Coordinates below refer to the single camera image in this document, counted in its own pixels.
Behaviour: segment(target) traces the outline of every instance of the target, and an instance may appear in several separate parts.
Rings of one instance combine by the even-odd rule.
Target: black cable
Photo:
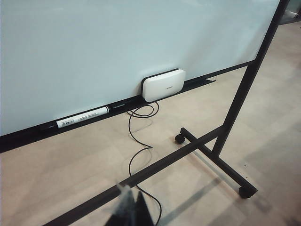
[[[128,173],[129,173],[130,176],[132,176],[132,173],[131,173],[131,164],[132,164],[132,162],[133,162],[133,159],[134,159],[140,152],[142,152],[142,151],[144,151],[144,150],[147,150],[147,149],[152,149],[152,148],[153,148],[152,146],[147,145],[147,144],[145,144],[145,143],[142,143],[141,141],[137,140],[137,139],[134,137],[134,135],[133,135],[133,133],[132,133],[132,131],[131,131],[131,119],[132,119],[132,117],[134,117],[134,118],[140,118],[140,119],[145,119],[145,118],[150,118],[150,117],[156,115],[156,114],[158,113],[158,111],[159,111],[159,104],[158,104],[157,102],[155,102],[155,104],[156,104],[157,107],[158,107],[156,111],[155,111],[154,107],[151,106],[151,105],[145,105],[145,106],[143,106],[143,107],[150,107],[150,108],[151,108],[151,113],[149,113],[149,114],[138,114],[138,113],[136,113],[136,111],[138,111],[139,109],[141,109],[141,108],[143,108],[143,107],[139,107],[139,108],[137,108],[137,109],[134,110],[134,111],[130,111],[130,113],[127,112],[127,113],[130,115],[130,118],[128,119],[128,131],[129,131],[131,137],[132,137],[137,143],[139,143],[139,144],[141,144],[141,145],[143,145],[143,146],[146,146],[145,148],[141,149],[141,150],[138,151],[136,154],[134,154],[133,157],[131,158],[130,163],[129,163],[129,165],[128,165]],[[159,223],[159,221],[160,221],[160,219],[161,219],[161,215],[162,215],[162,206],[161,206],[161,203],[160,203],[159,200],[156,199],[153,195],[149,194],[148,192],[146,192],[145,190],[143,190],[142,188],[140,188],[138,185],[136,185],[136,187],[137,187],[140,191],[142,191],[143,193],[145,193],[146,195],[148,195],[149,197],[151,197],[152,199],[154,199],[154,200],[158,203],[159,208],[160,208],[160,213],[159,213],[157,222],[156,222],[156,224],[155,224],[155,225],[157,226],[158,223]]]

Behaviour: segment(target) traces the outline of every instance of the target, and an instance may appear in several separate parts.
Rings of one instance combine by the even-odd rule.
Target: caster wheel
[[[248,198],[250,198],[252,195],[253,195],[253,193],[251,193],[251,192],[248,192],[246,189],[244,189],[243,187],[240,187],[239,188],[239,195],[240,195],[240,197],[242,198],[242,199],[248,199]]]
[[[182,134],[178,134],[177,136],[175,136],[174,140],[176,141],[176,143],[182,144],[185,141],[185,137]]]

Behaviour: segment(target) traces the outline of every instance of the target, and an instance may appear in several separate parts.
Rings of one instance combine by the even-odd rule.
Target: blurry object
[[[298,21],[301,21],[301,0],[290,0],[280,24],[289,24]]]
[[[289,18],[293,18],[293,19],[298,19],[300,18],[300,15],[298,13],[294,13],[292,11],[286,10],[284,12],[284,16],[289,17]]]
[[[144,197],[139,191],[135,203],[131,188],[119,186],[121,194],[112,216],[105,226],[154,226]]]

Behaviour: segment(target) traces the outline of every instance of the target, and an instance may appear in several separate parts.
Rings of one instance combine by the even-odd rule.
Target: white marker
[[[83,113],[83,114],[78,114],[78,115],[72,116],[70,118],[66,118],[66,119],[56,121],[56,123],[57,123],[57,126],[59,128],[62,128],[62,127],[65,127],[65,126],[70,126],[72,124],[78,123],[80,121],[84,121],[84,120],[87,120],[87,119],[92,119],[94,117],[97,117],[97,116],[100,116],[100,115],[103,115],[103,114],[107,114],[107,113],[109,113],[109,108],[108,107],[102,107],[102,108],[99,108],[99,109],[96,109],[96,110],[92,110],[90,112],[86,112],[86,113]]]

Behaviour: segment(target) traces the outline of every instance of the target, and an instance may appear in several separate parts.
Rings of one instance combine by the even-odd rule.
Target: stand base
[[[195,136],[189,133],[185,128],[181,128],[181,133],[177,135],[174,139],[178,144],[182,144],[185,138],[190,142],[197,140]],[[199,145],[198,149],[205,154],[213,163],[215,163],[219,168],[221,168],[229,177],[236,181],[241,188],[239,188],[239,195],[243,199],[250,198],[257,192],[257,189],[250,184],[246,179],[244,179],[240,174],[238,174],[231,166],[225,163],[218,155],[214,154],[205,145]]]

